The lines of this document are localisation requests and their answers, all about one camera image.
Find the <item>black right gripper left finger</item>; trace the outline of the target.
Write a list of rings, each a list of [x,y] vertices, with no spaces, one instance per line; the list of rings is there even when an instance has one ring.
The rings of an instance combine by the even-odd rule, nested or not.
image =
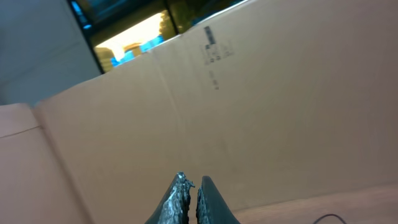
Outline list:
[[[145,224],[189,224],[191,187],[194,187],[193,182],[183,172],[178,172]]]

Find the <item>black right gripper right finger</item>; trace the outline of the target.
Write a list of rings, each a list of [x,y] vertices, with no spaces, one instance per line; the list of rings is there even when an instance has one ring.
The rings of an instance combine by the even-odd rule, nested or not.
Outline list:
[[[198,189],[196,218],[198,224],[240,224],[207,175]]]

